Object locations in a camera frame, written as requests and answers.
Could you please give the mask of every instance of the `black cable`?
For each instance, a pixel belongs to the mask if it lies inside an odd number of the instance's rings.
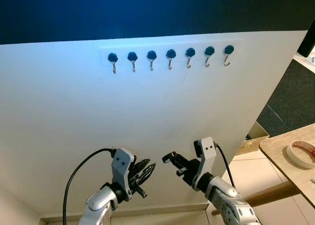
[[[83,164],[85,164],[90,158],[92,158],[94,155],[97,155],[98,153],[100,152],[103,152],[103,151],[108,151],[110,152],[112,158],[114,157],[115,155],[115,152],[116,152],[116,149],[100,149],[96,152],[94,152],[93,154],[89,155],[85,160],[83,160],[79,166],[77,166],[77,168],[74,170],[74,172],[72,173],[72,175],[70,176],[69,178],[69,181],[67,183],[67,186],[65,188],[65,191],[64,191],[64,197],[63,197],[63,225],[66,225],[67,222],[66,222],[66,207],[67,207],[67,197],[68,197],[68,190],[69,190],[69,187],[70,187],[70,183],[74,177],[74,175],[77,173],[77,171],[80,169],[80,167],[82,167]]]
[[[228,163],[226,161],[225,155],[224,155],[222,149],[220,148],[220,146],[218,144],[215,144],[215,147],[219,149],[219,151],[220,151],[220,153],[222,155],[222,158],[224,160],[224,164],[225,164],[228,176],[230,178],[231,184],[232,184],[233,187],[235,187],[235,184],[234,184],[234,181],[233,181],[233,177],[232,177],[232,174],[231,174],[231,171],[230,171],[230,167],[228,166]]]

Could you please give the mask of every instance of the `tile floor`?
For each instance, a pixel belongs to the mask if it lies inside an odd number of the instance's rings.
[[[296,53],[294,56],[293,56],[293,59],[298,61],[300,64],[302,64],[304,67],[306,67],[308,70],[311,70],[312,72],[315,73],[315,66],[310,64],[308,61],[307,61],[307,58],[303,57],[302,55],[300,55],[299,53]]]
[[[235,156],[230,168],[243,197],[286,180],[260,151]],[[229,183],[227,173],[222,178]],[[223,225],[220,215],[211,215],[213,209],[210,204],[206,211],[112,218],[111,225]],[[263,225],[315,225],[315,209],[301,195],[257,206],[254,211]]]

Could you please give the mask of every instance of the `dark carpet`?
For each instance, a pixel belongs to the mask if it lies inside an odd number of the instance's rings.
[[[292,60],[257,121],[270,137],[315,122],[315,74]]]

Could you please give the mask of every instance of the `cardboard box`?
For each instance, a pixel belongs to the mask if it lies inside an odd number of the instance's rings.
[[[260,142],[269,137],[269,134],[258,122],[254,123],[248,135],[251,139],[243,141],[236,155],[257,151],[259,149]]]

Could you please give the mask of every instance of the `wooden table leg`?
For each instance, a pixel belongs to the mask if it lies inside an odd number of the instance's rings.
[[[290,196],[301,193],[295,185],[289,181],[280,183],[273,187],[256,192],[244,198],[251,207],[256,207],[262,204],[267,204],[276,200],[284,199]],[[211,212],[212,215],[219,214],[218,210]]]

